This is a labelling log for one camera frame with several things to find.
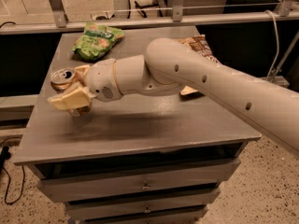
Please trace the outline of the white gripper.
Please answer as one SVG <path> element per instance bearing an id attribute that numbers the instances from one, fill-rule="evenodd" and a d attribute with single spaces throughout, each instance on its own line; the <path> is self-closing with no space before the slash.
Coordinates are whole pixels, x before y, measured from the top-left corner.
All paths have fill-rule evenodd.
<path id="1" fill-rule="evenodd" d="M 92 103 L 93 98 L 101 102 L 120 100 L 122 94 L 116 82 L 115 59 L 107 59 L 90 66 L 77 66 L 75 83 L 50 85 L 57 93 L 48 102 L 58 110 L 82 108 Z"/>

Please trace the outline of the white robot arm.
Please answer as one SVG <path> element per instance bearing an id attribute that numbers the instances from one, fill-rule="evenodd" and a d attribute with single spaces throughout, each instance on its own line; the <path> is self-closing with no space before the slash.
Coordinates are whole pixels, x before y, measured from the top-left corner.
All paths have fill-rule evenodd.
<path id="1" fill-rule="evenodd" d="M 111 102 L 129 94 L 200 91 L 293 155 L 299 153 L 299 96 L 269 81 L 215 63 L 171 38 L 152 40 L 143 55 L 65 67 L 51 75 L 64 85 L 48 101 L 58 110 Z"/>

